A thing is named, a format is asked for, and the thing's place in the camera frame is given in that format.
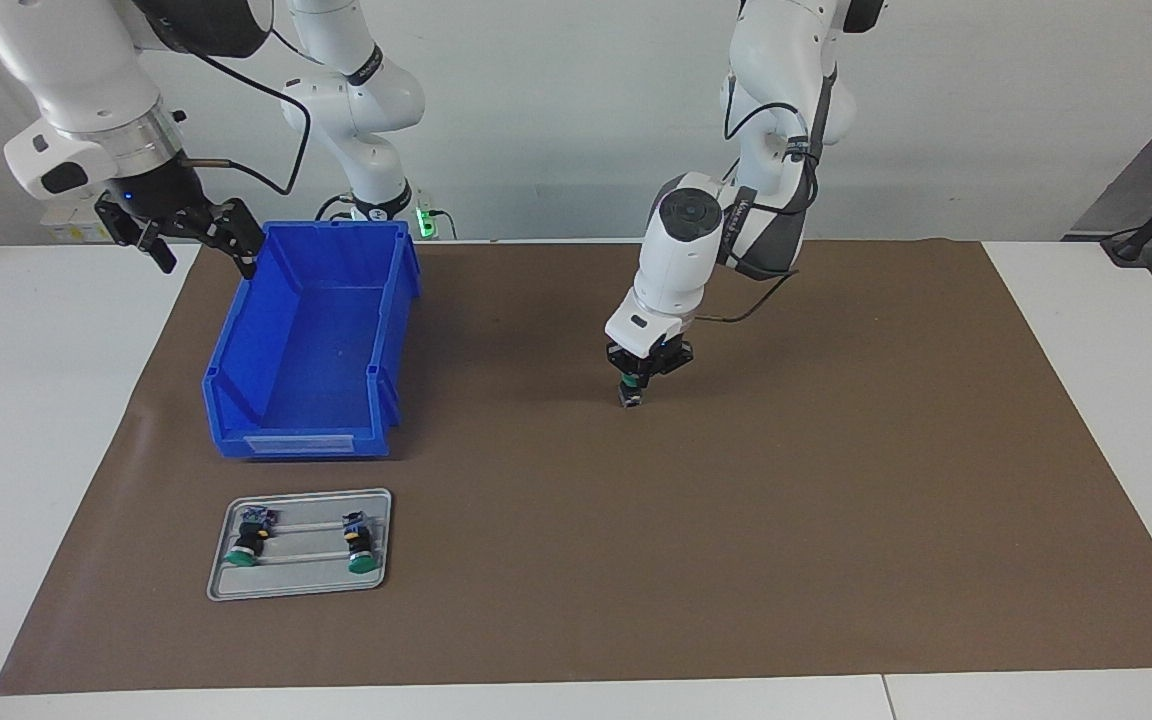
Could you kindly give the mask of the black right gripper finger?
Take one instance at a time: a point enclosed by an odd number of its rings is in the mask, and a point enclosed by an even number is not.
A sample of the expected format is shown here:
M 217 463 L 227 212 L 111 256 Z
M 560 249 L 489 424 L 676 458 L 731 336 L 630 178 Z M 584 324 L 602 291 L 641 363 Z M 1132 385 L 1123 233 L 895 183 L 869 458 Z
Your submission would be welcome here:
M 265 233 L 257 222 L 247 202 L 225 200 L 207 206 L 210 222 L 200 238 L 205 247 L 223 252 L 236 264 L 243 279 L 252 279 L 257 272 L 257 258 L 264 245 Z
M 161 237 L 159 223 L 150 222 L 141 227 L 141 223 L 114 200 L 96 200 L 96 215 L 115 245 L 132 247 L 154 262 L 160 272 L 173 273 L 177 266 L 177 256 Z

